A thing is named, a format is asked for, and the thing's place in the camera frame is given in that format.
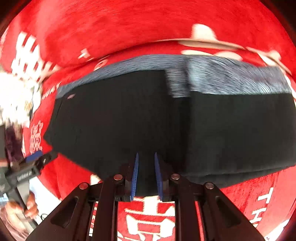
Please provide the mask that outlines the operator left hand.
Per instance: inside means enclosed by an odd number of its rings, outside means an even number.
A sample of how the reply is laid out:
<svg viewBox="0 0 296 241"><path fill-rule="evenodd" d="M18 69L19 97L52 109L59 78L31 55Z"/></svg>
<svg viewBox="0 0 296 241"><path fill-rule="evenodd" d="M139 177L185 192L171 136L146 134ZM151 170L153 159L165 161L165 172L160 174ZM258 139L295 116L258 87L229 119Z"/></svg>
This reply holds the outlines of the operator left hand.
<svg viewBox="0 0 296 241"><path fill-rule="evenodd" d="M22 221L18 218L18 214L23 214L26 218L35 219L39 214L39 210L35 201L35 195L30 192L27 200L27 209L24 210L19 204L14 201L10 201L5 205L5 210L7 213L7 220L13 228L17 231L22 232L26 230Z"/></svg>

